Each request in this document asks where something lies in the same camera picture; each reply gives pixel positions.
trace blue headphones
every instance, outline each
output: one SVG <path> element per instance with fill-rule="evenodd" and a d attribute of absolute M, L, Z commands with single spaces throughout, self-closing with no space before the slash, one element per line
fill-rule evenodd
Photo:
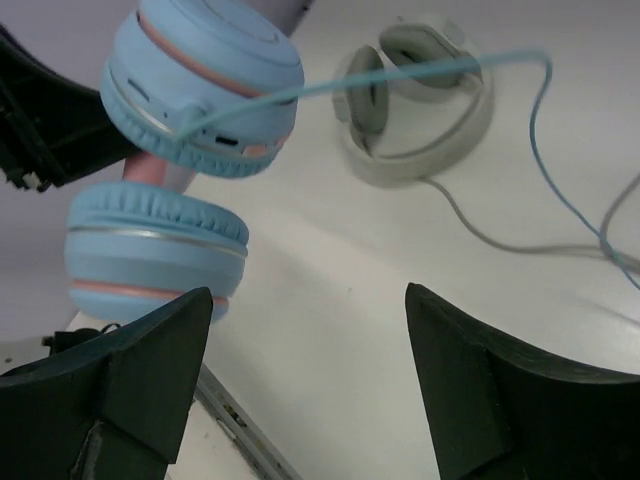
<path fill-rule="evenodd" d="M 178 132 L 248 98 L 304 84 L 300 57 L 276 27 L 235 0 L 141 0 L 119 28 L 100 95 L 120 132 L 148 152 L 122 182 L 72 202 L 65 261 L 84 313 L 131 322 L 207 286 L 213 320 L 242 279 L 249 230 L 237 215 L 161 188 L 164 161 L 228 179 L 255 175 L 293 130 L 297 98 Z"/>

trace white table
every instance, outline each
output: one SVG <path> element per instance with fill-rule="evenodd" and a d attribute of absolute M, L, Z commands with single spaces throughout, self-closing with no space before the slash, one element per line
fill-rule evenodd
<path fill-rule="evenodd" d="M 417 0 L 339 3 L 318 2 L 294 37 L 309 82 L 331 77 L 342 55 L 372 42 L 395 15 L 425 8 Z M 552 53 L 541 148 L 594 222 L 640 169 L 637 62 L 624 58 L 638 58 L 640 4 L 614 3 L 429 2 L 487 51 L 539 45 Z M 504 241 L 595 243 L 529 151 L 541 69 L 496 76 L 485 142 L 439 179 Z M 252 232 L 245 279 L 212 329 L 206 363 L 305 480 L 438 478 L 406 329 L 408 282 L 552 352 L 640 372 L 640 293 L 615 268 L 494 251 L 427 186 L 384 191 L 353 178 L 335 129 L 328 98 L 305 100 L 268 172 L 238 182 L 198 177 L 190 189 L 233 209 Z M 612 229 L 616 245 L 636 254 L 637 198 Z"/>

